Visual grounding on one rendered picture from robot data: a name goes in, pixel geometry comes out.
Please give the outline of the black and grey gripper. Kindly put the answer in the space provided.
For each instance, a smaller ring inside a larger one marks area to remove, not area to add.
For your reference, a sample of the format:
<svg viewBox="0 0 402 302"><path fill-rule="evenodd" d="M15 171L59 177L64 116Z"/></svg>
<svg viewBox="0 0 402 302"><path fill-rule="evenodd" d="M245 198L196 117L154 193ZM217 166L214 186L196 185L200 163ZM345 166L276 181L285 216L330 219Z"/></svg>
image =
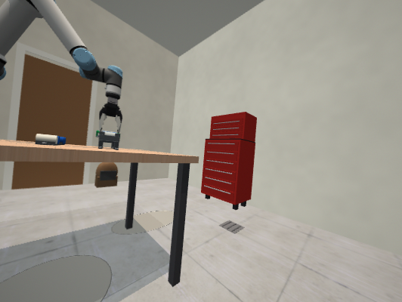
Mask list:
<svg viewBox="0 0 402 302"><path fill-rule="evenodd" d="M114 94L114 93L106 93L106 97L113 97L116 99L120 99L120 96L118 94ZM101 131L102 129L102 125L104 124L104 120L107 118L107 116L112 116L112 117L117 117L115 118L116 122L117 122L117 127L118 127L118 134L120 132L120 128L121 128L121 124L122 124L122 114L121 114L121 110L119 108L119 106L117 106L116 108L111 108L109 106L104 105L105 107L102 108L102 110L99 113L99 130ZM105 114L106 113L106 114Z"/></svg>

